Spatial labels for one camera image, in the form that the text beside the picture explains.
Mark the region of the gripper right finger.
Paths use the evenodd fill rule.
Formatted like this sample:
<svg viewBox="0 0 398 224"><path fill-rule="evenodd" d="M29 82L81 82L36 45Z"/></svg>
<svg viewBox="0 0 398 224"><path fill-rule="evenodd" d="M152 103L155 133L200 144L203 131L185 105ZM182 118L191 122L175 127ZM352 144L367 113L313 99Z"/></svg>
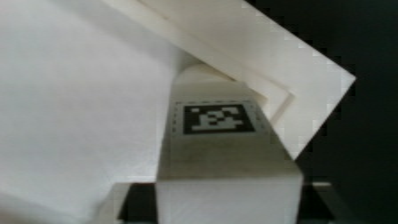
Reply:
<svg viewBox="0 0 398 224"><path fill-rule="evenodd" d="M327 205L327 199L320 191L331 187L327 182L313 182L304 185L301 205L299 205L299 224L336 224L336 215Z"/></svg>

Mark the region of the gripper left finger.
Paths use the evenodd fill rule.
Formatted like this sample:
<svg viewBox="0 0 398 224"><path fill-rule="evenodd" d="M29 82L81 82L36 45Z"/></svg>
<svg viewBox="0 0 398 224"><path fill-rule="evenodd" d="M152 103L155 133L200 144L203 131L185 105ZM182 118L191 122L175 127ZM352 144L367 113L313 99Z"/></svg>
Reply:
<svg viewBox="0 0 398 224"><path fill-rule="evenodd" d="M134 183L123 201L121 224L159 224L157 192L153 183Z"/></svg>

